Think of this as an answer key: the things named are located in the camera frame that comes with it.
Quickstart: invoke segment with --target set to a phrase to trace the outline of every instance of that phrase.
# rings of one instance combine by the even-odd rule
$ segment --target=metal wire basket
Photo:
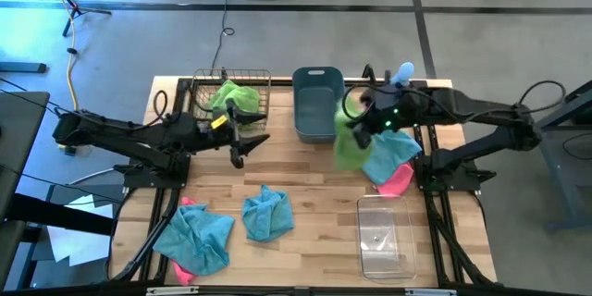
[[[240,87],[255,89],[259,94],[260,114],[269,115],[269,94],[271,90],[271,73],[266,69],[197,69],[191,82],[190,112],[195,117],[212,119],[210,103],[224,82],[231,80]],[[267,117],[247,126],[241,131],[264,130]]]

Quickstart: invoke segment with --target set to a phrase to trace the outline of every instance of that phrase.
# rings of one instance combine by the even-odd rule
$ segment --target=blue plastic bin
[[[336,68],[300,68],[292,75],[294,124],[304,143],[335,141],[337,101],[345,93],[343,75]]]

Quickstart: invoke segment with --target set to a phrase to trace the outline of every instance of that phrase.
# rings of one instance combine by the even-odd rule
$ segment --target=blue object
[[[229,263],[225,247],[234,218],[209,213],[206,207],[179,207],[153,247],[196,276],[214,274]]]
[[[294,124],[300,141],[331,143],[336,132],[333,117],[345,93],[341,72],[332,67],[300,68],[292,75]]]
[[[409,161],[421,147],[404,132],[385,130],[373,136],[374,149],[362,166],[362,170],[376,185],[389,180],[397,167]]]
[[[399,83],[403,87],[406,87],[409,85],[409,79],[413,76],[414,72],[415,72],[415,68],[413,67],[412,63],[410,63],[410,62],[403,63],[399,67],[399,71],[397,72],[397,74],[390,79],[390,83],[391,84]]]
[[[242,221],[249,240],[273,241],[294,228],[288,195],[261,185],[261,194],[244,200]]]

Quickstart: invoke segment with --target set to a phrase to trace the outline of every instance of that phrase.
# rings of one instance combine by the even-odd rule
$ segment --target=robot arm
[[[452,150],[437,149],[430,156],[423,157],[421,170],[417,170],[418,177],[451,177],[465,162],[502,149],[531,150],[540,142],[540,133],[524,105],[476,100],[452,88],[403,87],[399,84],[364,86],[367,90],[360,101],[366,110],[358,117],[350,117],[348,124],[363,149],[370,145],[372,135],[384,130],[466,122],[498,126],[484,138]],[[343,102],[356,87],[346,92]],[[478,171],[474,165],[469,168]]]
[[[60,116],[54,131],[57,143],[91,144],[123,154],[161,174],[170,174],[179,159],[222,146],[230,146],[230,161],[243,167],[242,156],[264,142],[269,135],[242,138],[238,126],[254,123],[265,115],[239,110],[230,100],[226,110],[215,111],[214,120],[198,119],[189,113],[167,115],[159,124],[139,125],[109,119],[88,111]]]

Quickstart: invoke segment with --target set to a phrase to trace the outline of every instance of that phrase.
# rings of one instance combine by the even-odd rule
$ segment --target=white paper
[[[70,208],[80,209],[83,211],[94,209],[93,197],[91,195],[78,198],[70,204],[77,204],[70,206]],[[54,253],[56,262],[66,258],[71,253],[80,250],[80,245],[76,243],[76,240],[72,235],[72,233],[76,231],[66,228],[47,226],[47,232],[49,234],[49,240],[52,244],[52,252]]]
[[[98,208],[94,208],[91,213],[112,218],[113,205],[108,204]],[[109,255],[109,246],[111,238],[106,235],[98,235],[90,232],[77,231],[79,241],[85,246],[80,251],[70,255],[70,266],[88,263],[94,260],[106,258]]]
[[[113,205],[108,204],[95,208],[92,195],[81,197],[69,203],[67,207],[109,218],[113,217]],[[47,227],[47,231],[56,262],[69,256],[69,264],[73,266],[109,255],[109,236],[51,226]]]

